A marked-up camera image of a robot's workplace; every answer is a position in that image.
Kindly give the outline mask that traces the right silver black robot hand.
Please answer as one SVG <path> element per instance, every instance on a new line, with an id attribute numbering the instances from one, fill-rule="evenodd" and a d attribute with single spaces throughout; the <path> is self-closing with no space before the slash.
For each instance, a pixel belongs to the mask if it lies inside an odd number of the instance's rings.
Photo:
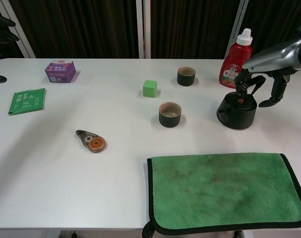
<path id="1" fill-rule="evenodd" d="M 238 101 L 242 103 L 247 96 L 247 89 L 255 85 L 254 92 L 262 86 L 264 79 L 253 74 L 266 74 L 274 79 L 271 97 L 259 104 L 271 107 L 283 98 L 290 76 L 301 69 L 301 36 L 279 43 L 252 56 L 242 65 L 242 71 L 235 78 Z"/>

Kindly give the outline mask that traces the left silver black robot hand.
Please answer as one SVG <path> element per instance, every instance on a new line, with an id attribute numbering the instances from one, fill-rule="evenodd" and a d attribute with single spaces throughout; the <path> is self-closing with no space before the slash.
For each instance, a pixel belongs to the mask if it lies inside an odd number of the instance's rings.
<path id="1" fill-rule="evenodd" d="M 1 44 L 9 44 L 9 42 L 17 42 L 19 41 L 19 37 L 17 37 L 14 33 L 9 30 L 9 27 L 15 27 L 16 23 L 6 17 L 0 16 L 0 43 Z M 7 78 L 0 75 L 0 84 L 5 83 Z"/>

